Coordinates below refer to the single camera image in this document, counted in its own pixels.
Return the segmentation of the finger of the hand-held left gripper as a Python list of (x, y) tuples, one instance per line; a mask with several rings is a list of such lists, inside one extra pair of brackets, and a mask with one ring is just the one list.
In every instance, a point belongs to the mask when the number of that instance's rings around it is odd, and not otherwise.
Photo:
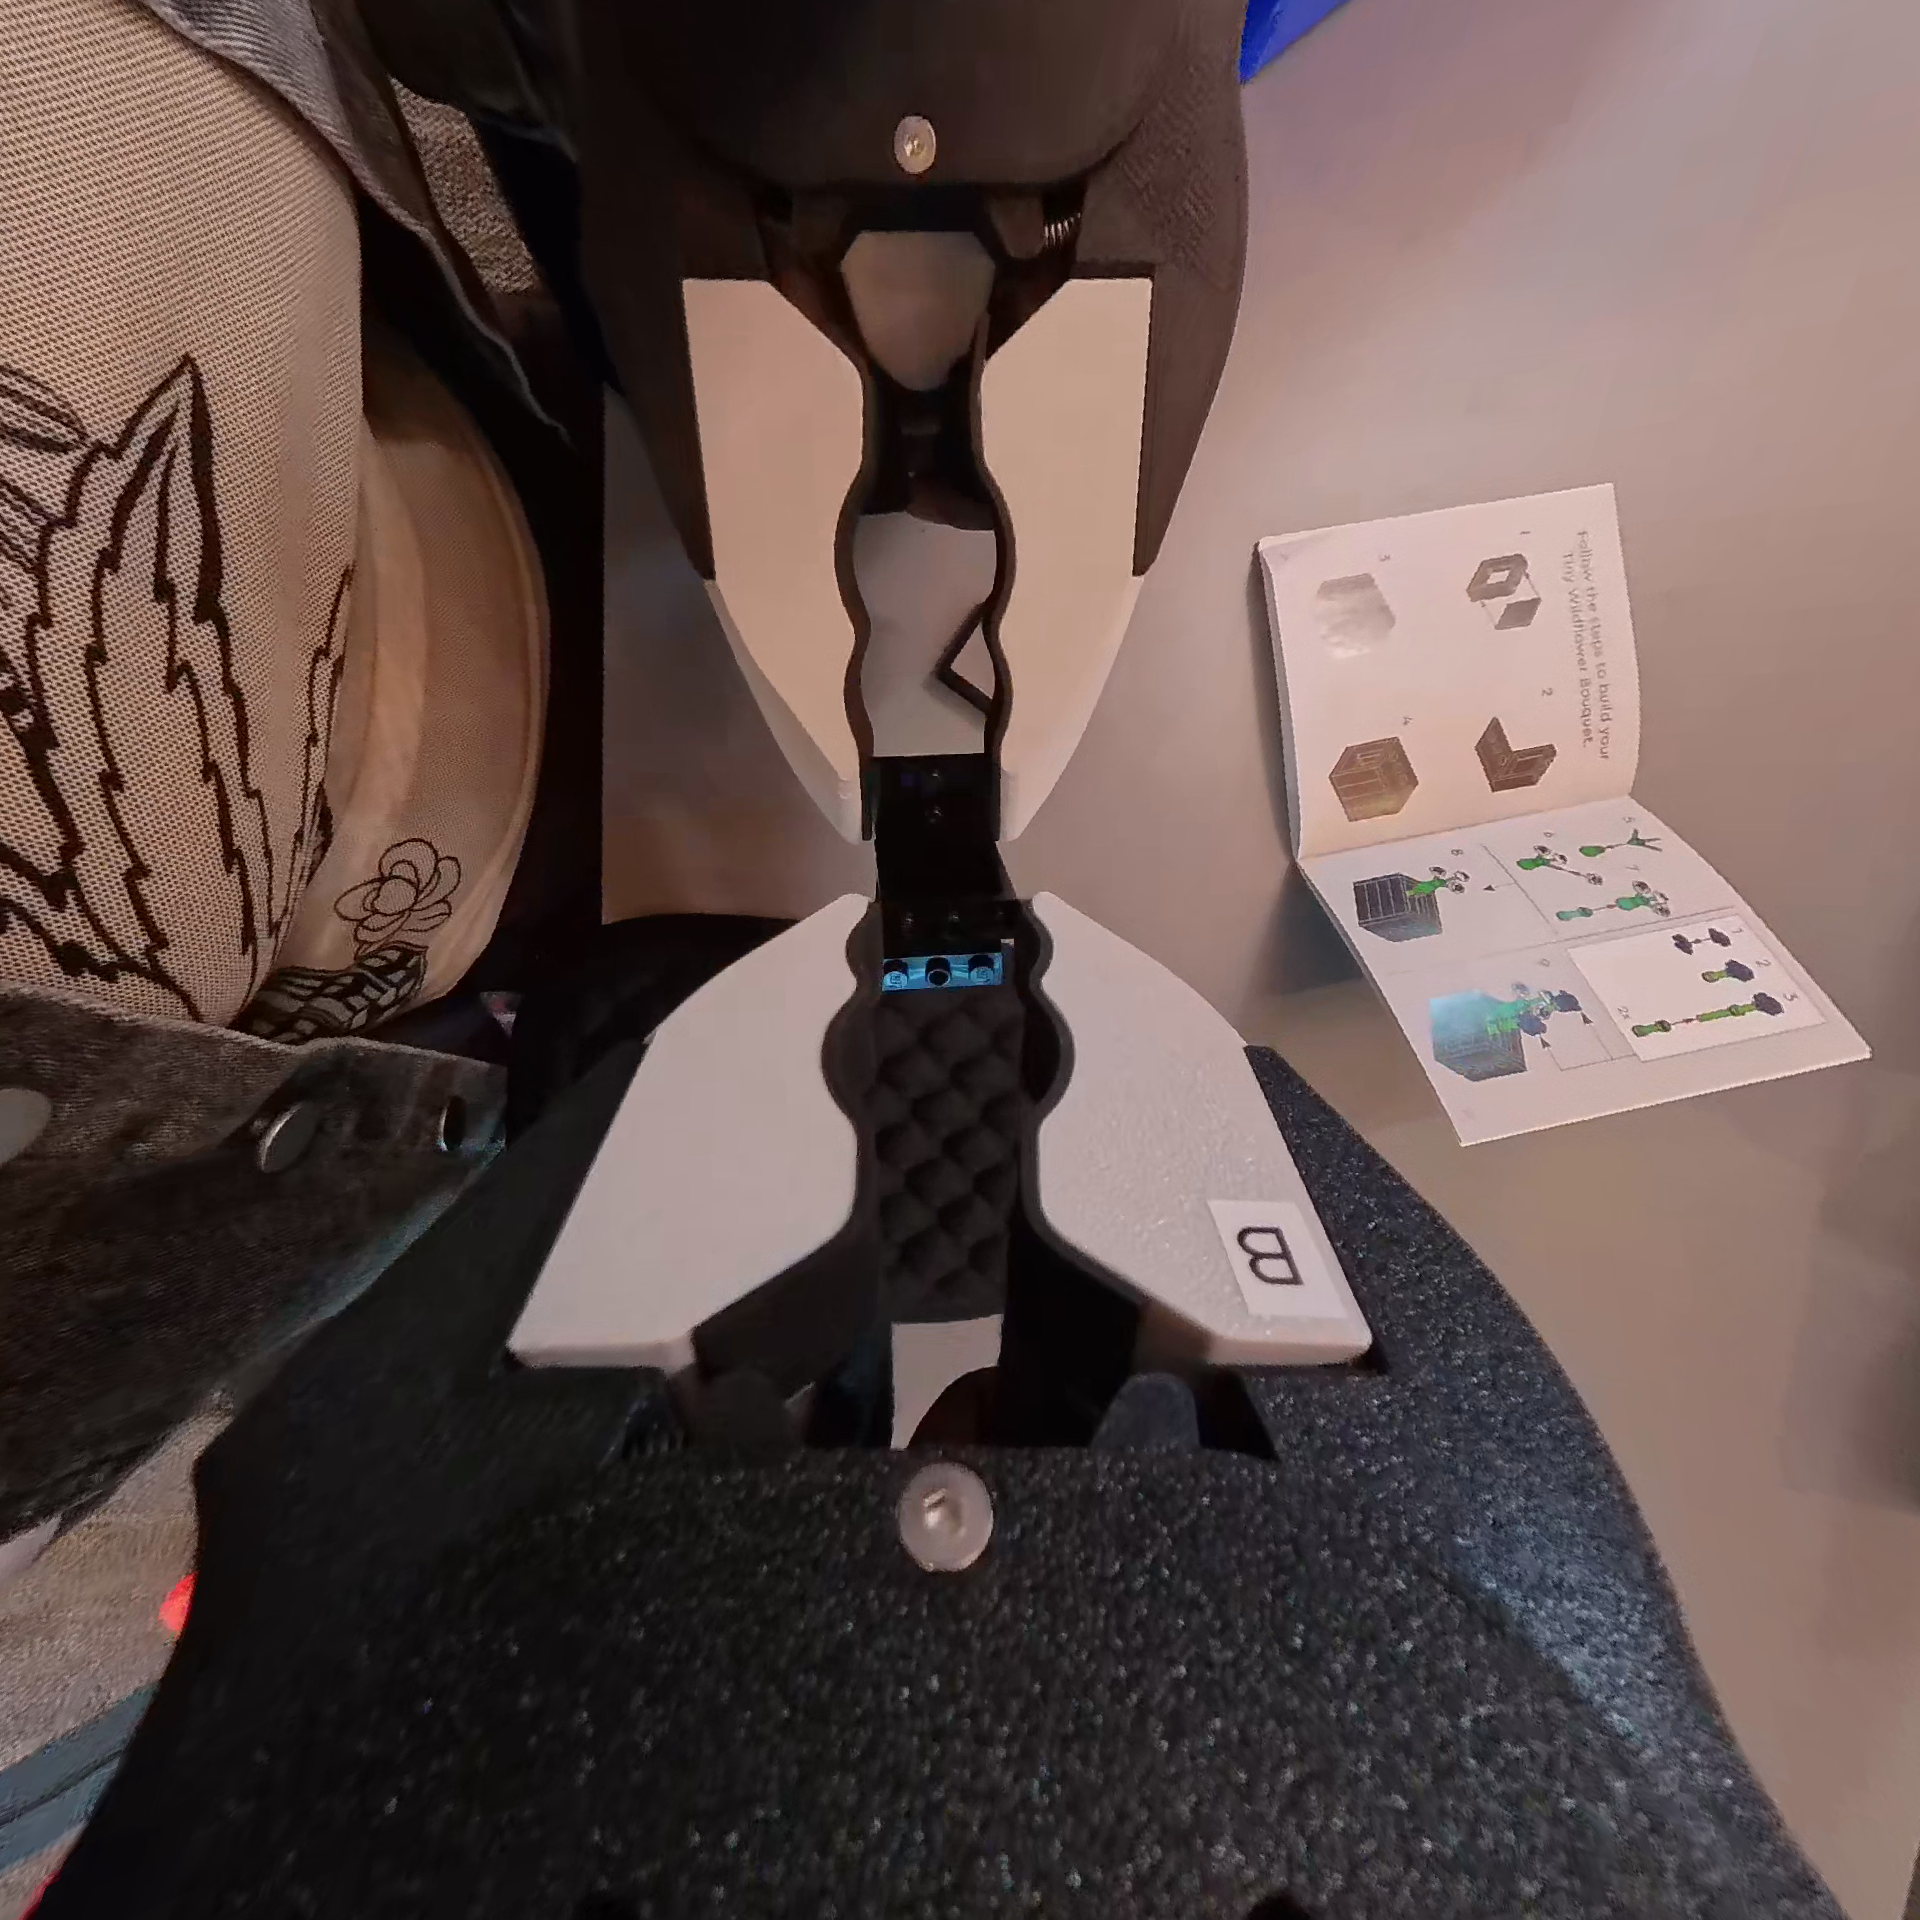
[(980, 373), (1005, 563), (1000, 842), (1032, 826), (1077, 753), (1135, 607), (1149, 307), (1149, 278), (1069, 278)]
[(866, 463), (856, 362), (762, 278), (680, 286), (711, 540), (709, 599), (792, 774), (841, 836), (866, 836), (847, 713), (860, 626), (842, 517)]

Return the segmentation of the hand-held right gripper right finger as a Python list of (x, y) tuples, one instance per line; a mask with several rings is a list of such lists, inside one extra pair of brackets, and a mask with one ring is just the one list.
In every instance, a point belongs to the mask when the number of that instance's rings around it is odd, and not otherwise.
[(1238, 1031), (1058, 895), (1040, 995), (1068, 1075), (1040, 1118), (1044, 1226), (1138, 1307), (1135, 1365), (1335, 1365), (1373, 1334)]

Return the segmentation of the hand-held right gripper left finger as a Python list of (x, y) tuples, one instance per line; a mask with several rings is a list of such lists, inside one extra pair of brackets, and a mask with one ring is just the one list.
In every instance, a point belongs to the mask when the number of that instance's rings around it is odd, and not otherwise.
[(720, 1370), (749, 1300), (820, 1254), (856, 1212), (856, 1130), (829, 1090), (831, 1021), (871, 901), (839, 895), (762, 930), (721, 916), (630, 923), (721, 967), (639, 1027), (613, 1116), (512, 1329), (530, 1367)]

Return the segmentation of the black lego block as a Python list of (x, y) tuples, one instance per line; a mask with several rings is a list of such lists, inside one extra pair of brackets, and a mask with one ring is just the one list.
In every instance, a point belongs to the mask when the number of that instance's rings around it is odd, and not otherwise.
[(996, 989), (1015, 971), (1017, 901), (999, 855), (999, 778), (983, 753), (877, 757), (871, 838), (880, 993)]

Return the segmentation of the lego instruction booklet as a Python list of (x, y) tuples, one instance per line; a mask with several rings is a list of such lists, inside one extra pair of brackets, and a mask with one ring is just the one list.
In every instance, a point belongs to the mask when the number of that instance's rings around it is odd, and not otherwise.
[(1279, 534), (1254, 558), (1292, 855), (1460, 1142), (1869, 1059), (1634, 794), (1614, 486)]

